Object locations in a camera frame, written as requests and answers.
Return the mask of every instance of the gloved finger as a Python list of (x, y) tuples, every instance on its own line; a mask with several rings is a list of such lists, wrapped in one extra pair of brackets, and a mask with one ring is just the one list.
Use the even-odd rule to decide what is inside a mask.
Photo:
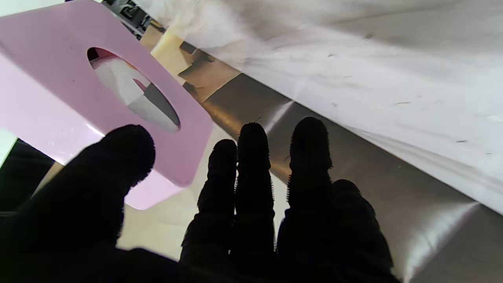
[(148, 175), (154, 159), (153, 140), (143, 127), (110, 132), (8, 219), (3, 236), (27, 252), (115, 245), (124, 196)]
[(236, 144), (219, 141), (208, 162), (208, 180), (198, 199), (199, 213), (187, 227), (180, 262), (208, 267), (220, 264), (230, 249), (234, 217)]
[(246, 264), (274, 253), (274, 197), (269, 174), (269, 145), (264, 129), (257, 123), (244, 125), (237, 150), (239, 174), (231, 256)]
[(328, 147), (328, 132), (320, 120), (302, 119), (295, 127), (290, 144), (288, 203), (291, 208), (321, 208), (321, 202), (332, 204), (331, 181), (328, 169), (332, 167)]
[(331, 240), (333, 209), (328, 133), (320, 120), (307, 117), (297, 124), (290, 159), (290, 208), (285, 211), (278, 232), (277, 251), (286, 257), (316, 258), (319, 251), (327, 248), (323, 241)]
[(378, 268), (381, 274), (389, 273), (393, 261), (372, 205), (351, 181), (334, 182), (332, 191), (336, 202), (335, 217), (339, 231), (334, 250), (336, 249), (338, 255), (344, 258), (343, 266), (352, 270)]

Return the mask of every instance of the metal panel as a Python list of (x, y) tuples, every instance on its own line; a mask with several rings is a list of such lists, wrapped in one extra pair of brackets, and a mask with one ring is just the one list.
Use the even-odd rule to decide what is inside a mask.
[(481, 206), (413, 283), (499, 283), (503, 216)]
[[(234, 138), (245, 123), (262, 124), (269, 137), (271, 171), (284, 182), (290, 175), (289, 146), (295, 125), (306, 116), (321, 119), (329, 133), (331, 177), (355, 182), (374, 206), (393, 255), (395, 274), (404, 282), (415, 277), (424, 282), (469, 282), (455, 281), (457, 277), (450, 277), (449, 272), (463, 269), (472, 275), (466, 278), (485, 278), (477, 277), (475, 268), (484, 262), (492, 264), (481, 270), (500, 274), (492, 260), (503, 262), (502, 219), (448, 185), (243, 74), (203, 106)], [(472, 229), (487, 233), (487, 245), (474, 239)], [(481, 250), (477, 245), (465, 247), (471, 241)], [(453, 260), (462, 254), (467, 255), (463, 260)], [(445, 266), (432, 267), (437, 265), (434, 262)], [(472, 269), (465, 269), (471, 264)]]

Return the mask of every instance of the pink plastic piece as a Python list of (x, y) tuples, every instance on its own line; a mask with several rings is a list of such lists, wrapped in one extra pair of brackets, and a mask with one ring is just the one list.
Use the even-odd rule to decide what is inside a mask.
[[(126, 202), (146, 209), (189, 186), (213, 128), (208, 113), (104, 6), (91, 0), (0, 18), (0, 127), (66, 164), (102, 133), (141, 124), (156, 160)], [(96, 76), (92, 47), (135, 66), (166, 96), (180, 119), (169, 132), (131, 112)]]

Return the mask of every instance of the oval hole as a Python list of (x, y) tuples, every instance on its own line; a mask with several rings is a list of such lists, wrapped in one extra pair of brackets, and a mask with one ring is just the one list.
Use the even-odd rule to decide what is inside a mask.
[(160, 128), (180, 130), (180, 119), (169, 101), (134, 66), (101, 48), (90, 48), (88, 60), (102, 83), (129, 110)]

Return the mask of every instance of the gloved hand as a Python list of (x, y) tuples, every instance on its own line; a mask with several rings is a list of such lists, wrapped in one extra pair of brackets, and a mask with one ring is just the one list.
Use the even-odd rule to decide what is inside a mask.
[(305, 118), (292, 135), (290, 208), (276, 248), (267, 136), (251, 123), (242, 128), (237, 148), (222, 140), (210, 156), (181, 264), (142, 249), (117, 249), (124, 196), (147, 176), (154, 157), (150, 135), (133, 125), (84, 149), (4, 222), (0, 279), (396, 281), (372, 207), (350, 181), (330, 181), (321, 121)]
[(276, 246), (267, 135), (246, 124), (237, 150), (221, 140), (210, 156), (180, 262), (239, 279), (397, 282), (374, 210), (352, 182), (331, 182), (331, 166), (325, 126), (303, 119), (291, 139), (290, 208)]

